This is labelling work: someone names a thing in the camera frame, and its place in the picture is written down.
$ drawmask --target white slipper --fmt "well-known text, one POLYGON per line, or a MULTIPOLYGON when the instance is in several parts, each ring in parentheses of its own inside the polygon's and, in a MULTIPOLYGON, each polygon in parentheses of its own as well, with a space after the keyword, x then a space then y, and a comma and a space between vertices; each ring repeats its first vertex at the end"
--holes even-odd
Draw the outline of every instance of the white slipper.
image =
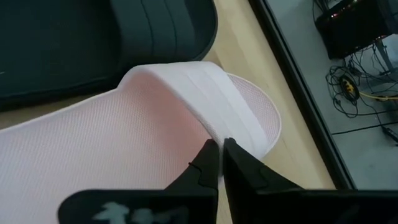
POLYGON ((0 131, 0 223, 57 223, 85 189, 164 189, 209 138, 260 159, 280 127, 263 91, 213 63, 135 67, 115 90, 0 131))

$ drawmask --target gray floor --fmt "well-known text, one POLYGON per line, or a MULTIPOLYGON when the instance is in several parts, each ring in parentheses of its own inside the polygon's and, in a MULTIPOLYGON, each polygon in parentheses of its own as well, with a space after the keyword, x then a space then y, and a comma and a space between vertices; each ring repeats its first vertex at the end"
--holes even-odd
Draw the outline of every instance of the gray floor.
MULTIPOLYGON (((381 132, 381 128, 336 134, 378 125, 379 121, 375 115, 349 119, 335 110, 325 75, 332 65, 341 65, 341 61, 331 61, 327 56, 322 38, 313 23, 312 0, 268 0, 268 2, 305 81, 310 87, 323 119, 326 121, 330 132, 335 133, 333 137, 336 145, 339 147, 357 187, 359 189, 398 189, 398 162, 395 162, 398 161, 398 147, 395 142, 381 132)), ((319 13, 319 10, 315 7, 315 17, 319 13)), ((398 46, 398 38, 391 37, 384 43, 387 47, 390 46, 389 55, 394 59, 398 54, 391 49, 395 45, 398 46)), ((376 74, 381 67, 373 67, 371 54, 371 51, 364 53, 362 64, 369 73, 374 72, 376 74)), ((387 86, 389 84, 379 85, 376 90, 387 86)), ((386 109, 386 103, 370 99, 365 101, 378 111, 386 109)), ((342 100, 342 106, 346 108, 347 112, 354 113, 354 108, 350 103, 342 100)), ((391 103, 388 107, 396 108, 391 103)), ((358 103, 358 109, 359 113, 374 112, 372 108, 362 102, 358 103)), ((382 123, 398 121, 398 116, 391 115, 391 113, 380 114, 379 117, 382 123)), ((398 124, 392 125, 391 128, 398 131, 398 124)))

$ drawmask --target wooden table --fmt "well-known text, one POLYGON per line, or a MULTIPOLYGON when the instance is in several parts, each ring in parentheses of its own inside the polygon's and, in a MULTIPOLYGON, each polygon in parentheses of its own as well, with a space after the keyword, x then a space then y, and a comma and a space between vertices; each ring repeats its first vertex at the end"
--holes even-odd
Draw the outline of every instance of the wooden table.
MULTIPOLYGON (((279 174, 309 189, 332 189, 333 182, 319 155, 297 104, 247 0, 215 0, 218 34, 206 56, 227 72, 262 88, 282 116, 282 134, 264 163, 279 174)), ((58 110, 82 96, 58 103, 0 114, 0 129, 58 110)), ((231 223, 228 202, 220 190, 218 223, 231 223)))

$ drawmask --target yellow cable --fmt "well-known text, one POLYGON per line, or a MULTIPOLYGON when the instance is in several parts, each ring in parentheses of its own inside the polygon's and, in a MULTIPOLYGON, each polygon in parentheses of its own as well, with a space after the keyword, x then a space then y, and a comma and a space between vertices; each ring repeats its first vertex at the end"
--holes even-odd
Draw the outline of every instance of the yellow cable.
POLYGON ((386 96, 386 97, 379 97, 379 96, 368 95, 368 94, 363 93, 363 92, 359 92, 359 94, 361 94, 361 95, 363 95, 363 96, 365 96, 365 97, 368 97, 368 98, 370 98, 370 99, 375 99, 375 100, 398 100, 398 97, 388 97, 388 96, 386 96))

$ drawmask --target black frame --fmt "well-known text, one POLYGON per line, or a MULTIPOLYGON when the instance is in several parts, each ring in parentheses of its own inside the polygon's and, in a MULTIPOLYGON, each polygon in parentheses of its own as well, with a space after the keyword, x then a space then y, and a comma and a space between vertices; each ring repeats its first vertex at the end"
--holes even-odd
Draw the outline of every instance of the black frame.
POLYGON ((249 0, 337 189, 356 189, 267 0, 249 0))

